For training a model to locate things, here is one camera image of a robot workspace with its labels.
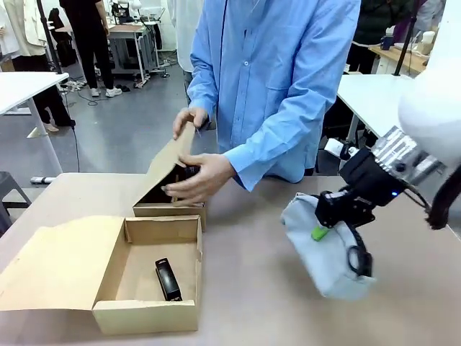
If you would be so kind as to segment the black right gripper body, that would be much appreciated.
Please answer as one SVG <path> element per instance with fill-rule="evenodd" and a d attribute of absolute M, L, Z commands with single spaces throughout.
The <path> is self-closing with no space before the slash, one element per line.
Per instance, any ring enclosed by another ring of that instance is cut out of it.
<path fill-rule="evenodd" d="M 367 148 L 360 149 L 340 169 L 353 193 L 376 206 L 386 206 L 400 195 L 400 180 L 387 173 Z"/>

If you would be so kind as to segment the person left hand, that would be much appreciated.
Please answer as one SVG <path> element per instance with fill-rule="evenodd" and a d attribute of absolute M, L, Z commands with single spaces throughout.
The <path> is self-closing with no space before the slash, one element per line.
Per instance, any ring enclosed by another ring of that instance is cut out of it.
<path fill-rule="evenodd" d="M 193 177 L 162 187 L 166 195 L 176 199 L 176 206 L 206 202 L 236 175 L 223 154 L 183 155 L 179 160 L 186 165 L 198 166 L 200 170 Z"/>

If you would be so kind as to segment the person right hand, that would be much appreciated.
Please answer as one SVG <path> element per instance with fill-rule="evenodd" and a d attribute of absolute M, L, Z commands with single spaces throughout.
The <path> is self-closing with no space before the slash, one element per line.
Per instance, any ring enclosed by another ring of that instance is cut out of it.
<path fill-rule="evenodd" d="M 209 120 L 208 113 L 201 107 L 188 107 L 182 109 L 176 116 L 173 122 L 173 139 L 179 138 L 183 131 L 183 127 L 187 123 L 192 123 L 199 130 L 203 128 Z"/>

